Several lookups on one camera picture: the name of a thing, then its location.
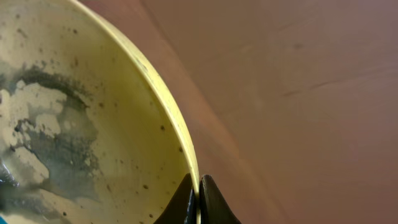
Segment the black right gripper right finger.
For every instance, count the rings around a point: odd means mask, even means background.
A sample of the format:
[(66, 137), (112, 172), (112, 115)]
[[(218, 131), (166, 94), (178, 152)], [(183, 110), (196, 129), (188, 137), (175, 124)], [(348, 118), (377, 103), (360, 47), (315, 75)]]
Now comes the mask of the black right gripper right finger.
[(202, 224), (241, 224), (210, 175), (200, 182), (200, 211)]

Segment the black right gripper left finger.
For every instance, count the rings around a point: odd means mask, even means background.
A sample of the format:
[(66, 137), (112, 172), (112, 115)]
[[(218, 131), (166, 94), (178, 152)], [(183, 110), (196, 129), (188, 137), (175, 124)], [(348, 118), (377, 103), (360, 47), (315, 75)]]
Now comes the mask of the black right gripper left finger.
[(154, 224), (196, 224), (196, 197), (190, 174), (184, 176)]

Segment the yellow-green plate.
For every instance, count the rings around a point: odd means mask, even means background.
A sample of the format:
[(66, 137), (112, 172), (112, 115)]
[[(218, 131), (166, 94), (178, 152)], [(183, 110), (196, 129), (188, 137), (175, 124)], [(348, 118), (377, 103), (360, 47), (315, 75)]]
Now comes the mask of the yellow-green plate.
[(164, 81), (79, 1), (1, 2), (1, 222), (154, 223), (198, 166)]

